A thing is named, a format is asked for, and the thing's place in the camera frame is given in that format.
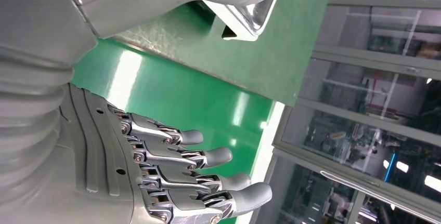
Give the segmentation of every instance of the glass window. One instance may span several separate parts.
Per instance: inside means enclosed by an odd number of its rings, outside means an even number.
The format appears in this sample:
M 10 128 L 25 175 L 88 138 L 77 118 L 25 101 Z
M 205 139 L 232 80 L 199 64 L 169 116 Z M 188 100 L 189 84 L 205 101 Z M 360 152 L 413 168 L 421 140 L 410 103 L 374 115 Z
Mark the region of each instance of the glass window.
M 441 148 L 296 105 L 282 141 L 441 202 Z
M 328 6 L 318 44 L 441 59 L 441 10 Z
M 394 205 L 390 205 L 370 196 L 366 196 L 363 200 L 363 206 L 358 212 L 358 219 L 355 224 L 377 223 L 429 224 L 430 222 L 413 216 L 395 207 Z
M 347 223 L 355 190 L 279 157 L 269 183 L 273 199 L 256 223 Z
M 441 81 L 311 59 L 300 96 L 441 135 Z

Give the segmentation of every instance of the ceiling light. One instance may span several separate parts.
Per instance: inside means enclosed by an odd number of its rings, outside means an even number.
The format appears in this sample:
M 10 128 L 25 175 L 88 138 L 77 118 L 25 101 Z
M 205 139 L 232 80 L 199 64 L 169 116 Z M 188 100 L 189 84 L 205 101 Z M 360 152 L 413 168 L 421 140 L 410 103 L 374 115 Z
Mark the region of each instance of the ceiling light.
M 402 162 L 398 162 L 397 163 L 397 168 L 401 171 L 403 171 L 404 173 L 407 173 L 407 171 L 409 170 L 409 165 L 402 163 Z

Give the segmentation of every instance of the green tabletop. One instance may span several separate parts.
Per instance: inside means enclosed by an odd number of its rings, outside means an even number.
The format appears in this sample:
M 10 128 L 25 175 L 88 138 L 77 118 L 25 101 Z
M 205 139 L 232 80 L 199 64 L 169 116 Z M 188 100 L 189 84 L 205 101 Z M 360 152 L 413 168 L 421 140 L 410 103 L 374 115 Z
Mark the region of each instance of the green tabletop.
M 278 0 L 255 42 L 186 4 L 116 38 L 273 100 L 294 105 L 328 0 Z

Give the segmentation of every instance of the gray robot arm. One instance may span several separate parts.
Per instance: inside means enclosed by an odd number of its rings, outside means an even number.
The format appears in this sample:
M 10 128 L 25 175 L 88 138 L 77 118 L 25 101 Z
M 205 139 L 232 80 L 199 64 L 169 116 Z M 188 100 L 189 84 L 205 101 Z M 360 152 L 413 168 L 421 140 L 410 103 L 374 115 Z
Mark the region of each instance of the gray robot arm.
M 140 116 L 134 121 L 134 114 L 122 121 L 125 113 L 101 97 L 67 85 L 72 65 L 98 37 L 188 1 L 0 0 L 3 222 L 215 223 L 269 200 L 268 186 L 243 188 L 244 176 L 196 173 L 230 158 L 222 149 L 184 148 L 201 141 L 196 131 Z M 136 130 L 134 122 L 152 125 Z M 143 174 L 148 171 L 157 175 Z

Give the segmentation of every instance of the glass door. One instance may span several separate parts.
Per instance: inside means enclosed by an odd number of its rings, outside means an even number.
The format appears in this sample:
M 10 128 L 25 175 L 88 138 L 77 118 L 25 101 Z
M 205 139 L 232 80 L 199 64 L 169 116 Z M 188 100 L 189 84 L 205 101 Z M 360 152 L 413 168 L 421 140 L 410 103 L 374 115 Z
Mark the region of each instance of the glass door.
M 427 224 L 403 211 L 321 174 L 323 168 L 283 151 L 273 156 L 273 199 L 253 215 L 255 224 Z
M 440 19 L 441 0 L 329 0 L 257 223 L 441 223 Z

